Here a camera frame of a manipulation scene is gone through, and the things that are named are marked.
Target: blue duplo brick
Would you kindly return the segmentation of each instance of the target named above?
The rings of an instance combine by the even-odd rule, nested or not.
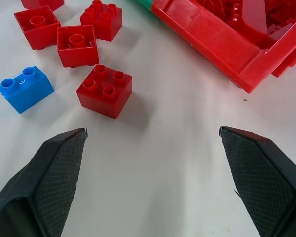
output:
[[[19,113],[53,92],[47,76],[36,66],[26,68],[21,74],[0,84],[0,93]]]

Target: blue 2x1 brick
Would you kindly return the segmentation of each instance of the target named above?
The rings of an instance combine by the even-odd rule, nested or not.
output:
[[[28,67],[0,84],[0,93],[19,113],[54,92],[47,76],[36,66]]]

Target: red duplo brick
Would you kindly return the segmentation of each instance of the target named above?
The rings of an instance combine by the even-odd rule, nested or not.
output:
[[[93,66],[99,63],[93,26],[59,27],[57,51],[64,67]]]
[[[96,38],[111,42],[122,27],[122,9],[115,4],[102,4],[95,0],[80,17],[82,25],[92,24]]]
[[[42,50],[57,43],[60,23],[48,6],[14,14],[33,50]]]
[[[42,6],[49,6],[52,11],[64,5],[64,0],[21,0],[24,8],[36,9]]]
[[[132,93],[132,77],[96,65],[77,90],[83,107],[116,119]]]

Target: green plastic edge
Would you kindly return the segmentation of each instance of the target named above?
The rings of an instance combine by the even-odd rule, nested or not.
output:
[[[153,0],[138,0],[142,5],[145,6],[149,11],[151,11],[151,5]]]

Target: white surface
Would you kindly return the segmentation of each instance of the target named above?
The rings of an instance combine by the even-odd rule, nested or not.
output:
[[[133,76],[117,120],[79,103],[92,67],[63,68],[55,46],[32,51],[13,16],[20,1],[0,0],[0,82],[36,65],[55,89],[21,115],[0,95],[0,190],[44,140],[86,127],[62,236],[258,237],[218,130],[269,137],[296,163],[296,66],[248,95],[139,3],[109,2],[122,7],[124,26],[112,43],[97,40],[100,62]],[[78,25],[90,3],[66,0],[55,14]]]

